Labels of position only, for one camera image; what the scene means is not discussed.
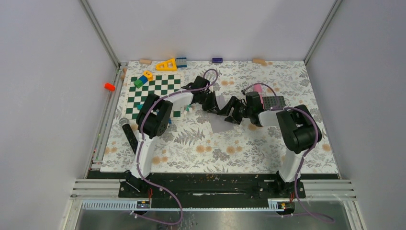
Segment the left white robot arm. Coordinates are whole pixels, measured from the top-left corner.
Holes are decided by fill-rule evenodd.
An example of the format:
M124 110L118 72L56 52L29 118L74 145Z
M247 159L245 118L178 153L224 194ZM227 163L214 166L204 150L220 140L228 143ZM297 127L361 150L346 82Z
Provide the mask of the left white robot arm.
M167 130L173 109L190 104L215 105L214 92L209 89L212 85L208 79L197 76L194 82L176 92L164 96L149 94L136 118L137 131L131 130L127 118L120 119L119 124L135 155L125 181L135 196L146 195L148 187L156 185L148 182L147 177L151 172L156 142Z

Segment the green white glue stick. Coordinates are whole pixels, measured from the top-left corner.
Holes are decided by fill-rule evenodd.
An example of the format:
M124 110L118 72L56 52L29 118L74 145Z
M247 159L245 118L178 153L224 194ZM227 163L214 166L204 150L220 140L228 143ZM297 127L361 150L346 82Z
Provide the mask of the green white glue stick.
M186 106L185 112L191 113L192 111L193 111L193 108L191 107L191 105Z

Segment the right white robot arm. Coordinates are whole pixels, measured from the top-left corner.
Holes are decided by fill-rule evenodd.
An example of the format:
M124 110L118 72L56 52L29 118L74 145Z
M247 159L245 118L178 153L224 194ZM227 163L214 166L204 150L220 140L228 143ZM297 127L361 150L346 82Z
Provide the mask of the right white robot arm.
M305 105L266 110L260 94L248 92L244 99L233 96L217 114L233 124L247 118L257 127L279 127L287 152L273 187L281 197L298 188L304 158L321 140L321 131Z

